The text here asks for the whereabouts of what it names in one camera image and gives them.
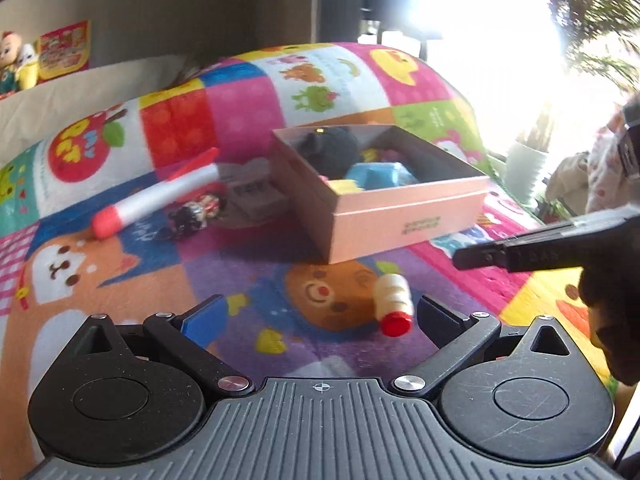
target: red rocket tip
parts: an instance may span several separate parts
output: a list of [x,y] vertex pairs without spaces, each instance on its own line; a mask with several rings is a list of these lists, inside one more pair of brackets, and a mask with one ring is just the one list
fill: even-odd
[[118,209],[114,205],[110,205],[102,211],[98,211],[98,213],[91,219],[91,229],[98,240],[109,238],[119,232],[122,228],[122,220],[118,215]]
[[388,337],[398,337],[411,330],[413,318],[405,312],[391,312],[380,320],[380,330]]

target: pillow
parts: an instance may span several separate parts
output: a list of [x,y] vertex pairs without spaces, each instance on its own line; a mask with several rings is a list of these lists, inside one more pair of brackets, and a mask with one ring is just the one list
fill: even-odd
[[172,86],[183,56],[126,61],[37,85],[0,101],[0,168],[66,126],[141,95]]

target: colorful quilt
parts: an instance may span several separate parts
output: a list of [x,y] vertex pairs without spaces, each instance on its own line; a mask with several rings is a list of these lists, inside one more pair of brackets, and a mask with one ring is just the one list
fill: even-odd
[[[0,171],[0,476],[17,480],[42,455],[29,396],[85,317],[138,323],[222,294],[198,342],[260,382],[265,376],[379,376],[422,361],[434,345],[417,327],[387,338],[373,318],[375,279],[399,272],[470,314],[511,324],[558,317],[602,380],[588,341],[579,269],[507,274],[456,271],[452,252],[537,225],[498,186],[478,225],[431,242],[326,266],[293,215],[251,225],[238,211],[187,241],[159,242],[158,211],[117,237],[92,240],[91,216],[220,148],[225,178],[268,154],[274,128],[395,123],[491,173],[469,104],[427,65],[382,46],[313,44],[227,59],[171,90],[72,124]],[[333,291],[322,305],[307,285]]]

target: pink cardboard box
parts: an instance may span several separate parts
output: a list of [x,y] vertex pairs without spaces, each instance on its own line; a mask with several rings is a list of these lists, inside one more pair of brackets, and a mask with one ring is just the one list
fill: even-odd
[[404,155],[420,184],[338,195],[296,151],[316,126],[275,130],[271,176],[327,263],[405,247],[476,223],[489,183],[484,173],[398,126],[345,127],[363,150]]

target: poster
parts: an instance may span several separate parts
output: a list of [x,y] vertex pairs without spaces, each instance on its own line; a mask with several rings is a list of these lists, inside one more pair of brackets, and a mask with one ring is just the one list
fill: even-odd
[[89,21],[48,32],[38,38],[40,82],[89,68],[91,25]]

